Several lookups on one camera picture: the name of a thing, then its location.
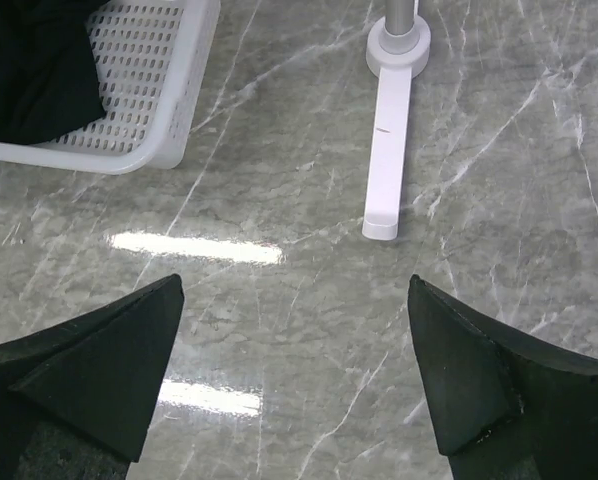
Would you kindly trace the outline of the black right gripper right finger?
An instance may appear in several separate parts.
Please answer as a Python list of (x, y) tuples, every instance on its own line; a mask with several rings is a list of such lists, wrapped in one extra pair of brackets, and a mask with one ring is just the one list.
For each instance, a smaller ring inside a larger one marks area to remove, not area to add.
[(414, 275), (413, 347), (455, 479), (598, 479), (598, 359), (484, 315)]

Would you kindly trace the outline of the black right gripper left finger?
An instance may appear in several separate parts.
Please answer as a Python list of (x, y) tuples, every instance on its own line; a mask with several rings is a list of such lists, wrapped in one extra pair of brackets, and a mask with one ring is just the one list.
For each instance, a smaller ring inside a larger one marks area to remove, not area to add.
[(185, 296), (173, 274), (0, 344), (0, 479), (124, 479), (139, 461)]

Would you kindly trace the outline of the black underwear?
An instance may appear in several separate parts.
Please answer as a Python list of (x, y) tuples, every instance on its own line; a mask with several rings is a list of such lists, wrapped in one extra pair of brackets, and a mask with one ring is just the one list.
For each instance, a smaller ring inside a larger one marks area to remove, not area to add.
[(0, 1), (0, 142), (33, 145), (104, 117), (86, 22), (100, 1)]

